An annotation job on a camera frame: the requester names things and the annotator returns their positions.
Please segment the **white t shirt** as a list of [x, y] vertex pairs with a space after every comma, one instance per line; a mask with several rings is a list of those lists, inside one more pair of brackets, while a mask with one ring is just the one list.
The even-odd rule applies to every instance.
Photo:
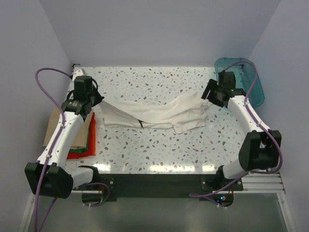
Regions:
[[111, 99], [105, 99], [99, 105], [108, 128], [173, 128], [181, 134], [206, 125], [209, 101], [191, 93], [180, 95], [164, 105]]

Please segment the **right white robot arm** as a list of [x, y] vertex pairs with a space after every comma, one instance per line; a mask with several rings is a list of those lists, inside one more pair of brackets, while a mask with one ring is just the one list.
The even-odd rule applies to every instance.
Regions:
[[236, 87], [233, 72], [222, 71], [218, 74], [218, 80], [211, 79], [202, 99], [229, 109], [245, 134], [238, 158], [230, 164], [220, 166], [213, 180], [208, 181], [210, 186], [225, 190], [232, 185], [232, 181], [237, 181], [249, 172], [266, 171], [274, 174], [281, 169], [281, 133], [270, 129], [257, 115], [247, 93]]

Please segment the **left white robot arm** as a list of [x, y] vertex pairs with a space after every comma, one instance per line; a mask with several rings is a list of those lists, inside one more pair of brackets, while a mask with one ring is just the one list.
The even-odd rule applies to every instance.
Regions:
[[78, 76], [74, 89], [61, 105], [61, 115], [56, 129], [43, 153], [35, 163], [27, 163], [25, 174], [36, 196], [66, 199], [71, 191], [81, 185], [96, 189], [100, 184], [98, 169], [79, 166], [73, 173], [65, 170], [66, 160], [75, 136], [92, 108], [101, 103], [97, 82], [90, 76]]

